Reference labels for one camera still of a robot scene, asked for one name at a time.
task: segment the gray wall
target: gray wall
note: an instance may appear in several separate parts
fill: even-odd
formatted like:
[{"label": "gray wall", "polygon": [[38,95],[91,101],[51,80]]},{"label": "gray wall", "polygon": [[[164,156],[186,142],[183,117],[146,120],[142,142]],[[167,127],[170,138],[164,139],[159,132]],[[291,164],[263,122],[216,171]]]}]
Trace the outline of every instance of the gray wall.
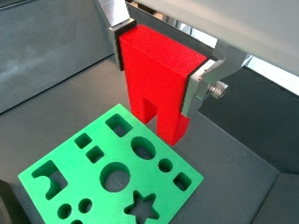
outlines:
[{"label": "gray wall", "polygon": [[280,171],[299,174],[299,97],[250,69],[223,80],[200,112]]},{"label": "gray wall", "polygon": [[112,54],[92,0],[0,10],[0,113]]}]

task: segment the square hole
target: square hole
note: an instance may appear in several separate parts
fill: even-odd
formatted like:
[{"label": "square hole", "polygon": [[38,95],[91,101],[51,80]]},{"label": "square hole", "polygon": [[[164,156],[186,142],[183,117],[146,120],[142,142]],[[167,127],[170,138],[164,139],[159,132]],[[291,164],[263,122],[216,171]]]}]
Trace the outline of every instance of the square hole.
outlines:
[{"label": "square hole", "polygon": [[91,143],[91,138],[88,134],[83,133],[76,139],[75,143],[76,145],[83,149],[90,143]]},{"label": "square hole", "polygon": [[188,178],[188,176],[180,172],[178,176],[175,177],[174,181],[175,185],[180,188],[180,190],[184,192],[190,188],[192,184],[192,180]]},{"label": "square hole", "polygon": [[112,115],[107,119],[107,126],[115,131],[119,137],[123,137],[132,129],[131,124],[119,114]]},{"label": "square hole", "polygon": [[103,157],[104,157],[104,152],[103,150],[95,146],[87,153],[88,160],[92,164],[95,164]]}]

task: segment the metal bracket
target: metal bracket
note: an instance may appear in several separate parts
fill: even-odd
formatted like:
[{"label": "metal bracket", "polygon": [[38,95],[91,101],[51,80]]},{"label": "metal bracket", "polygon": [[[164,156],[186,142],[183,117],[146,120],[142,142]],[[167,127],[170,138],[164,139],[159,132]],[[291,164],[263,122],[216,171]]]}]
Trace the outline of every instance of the metal bracket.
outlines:
[{"label": "metal bracket", "polygon": [[119,44],[119,37],[136,27],[136,21],[130,17],[126,0],[95,1],[102,14],[104,11],[108,21],[110,40],[115,52],[116,67],[120,71],[124,71],[124,62]]},{"label": "metal bracket", "polygon": [[218,61],[208,60],[199,70],[194,72],[188,80],[182,105],[182,114],[187,117],[191,115],[194,98],[200,101],[199,106],[210,95],[219,99],[228,87],[220,80],[234,74],[251,59],[246,52],[220,40],[212,55]]},{"label": "metal bracket", "polygon": [[120,71],[124,71],[124,61],[123,61],[119,37],[126,32],[132,30],[135,27],[136,27],[136,21],[132,18],[130,18],[123,24],[118,24],[116,26],[108,28],[116,58],[116,67]]}]

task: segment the star-shaped hole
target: star-shaped hole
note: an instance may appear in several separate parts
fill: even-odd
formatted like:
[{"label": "star-shaped hole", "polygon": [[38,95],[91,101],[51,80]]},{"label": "star-shaped hole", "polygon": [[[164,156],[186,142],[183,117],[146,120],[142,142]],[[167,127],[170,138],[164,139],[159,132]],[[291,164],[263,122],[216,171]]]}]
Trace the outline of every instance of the star-shaped hole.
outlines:
[{"label": "star-shaped hole", "polygon": [[159,213],[154,209],[155,197],[154,193],[144,197],[139,191],[134,192],[135,203],[126,208],[126,214],[135,216],[136,224],[144,224],[147,219],[159,219]]}]

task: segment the white panel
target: white panel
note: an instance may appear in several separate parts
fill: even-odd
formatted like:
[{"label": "white panel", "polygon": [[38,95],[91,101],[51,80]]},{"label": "white panel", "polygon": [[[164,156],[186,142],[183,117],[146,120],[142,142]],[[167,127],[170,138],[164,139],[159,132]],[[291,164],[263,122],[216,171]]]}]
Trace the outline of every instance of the white panel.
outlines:
[{"label": "white panel", "polygon": [[299,76],[299,1],[136,1]]}]

